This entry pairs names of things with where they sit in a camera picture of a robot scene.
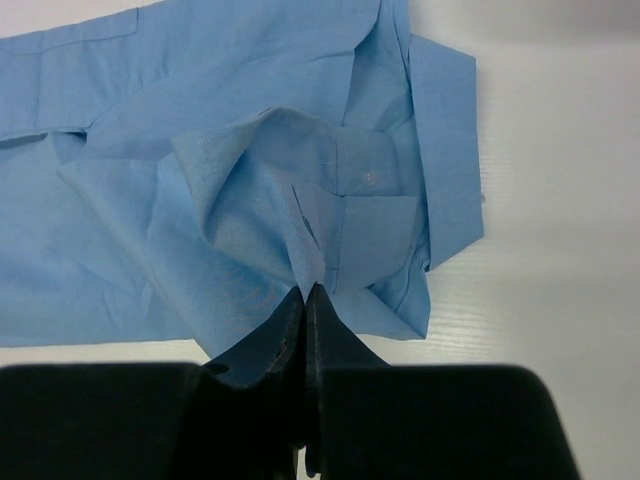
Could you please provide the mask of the light blue long sleeve shirt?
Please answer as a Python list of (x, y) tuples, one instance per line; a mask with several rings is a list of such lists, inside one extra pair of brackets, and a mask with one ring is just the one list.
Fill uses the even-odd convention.
[(483, 235), (476, 61), (403, 1), (162, 1), (1, 42), (1, 343), (193, 339), (322, 284), (426, 334)]

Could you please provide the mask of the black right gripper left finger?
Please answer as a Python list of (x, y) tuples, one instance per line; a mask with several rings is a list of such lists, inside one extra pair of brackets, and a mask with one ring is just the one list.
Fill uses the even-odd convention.
[(298, 288), (214, 360), (1, 371), (5, 479), (293, 479)]

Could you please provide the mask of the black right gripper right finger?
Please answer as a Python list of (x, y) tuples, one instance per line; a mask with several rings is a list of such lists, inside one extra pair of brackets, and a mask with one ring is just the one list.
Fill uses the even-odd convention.
[(515, 365), (392, 366), (315, 285), (305, 468), (323, 479), (576, 479), (552, 396)]

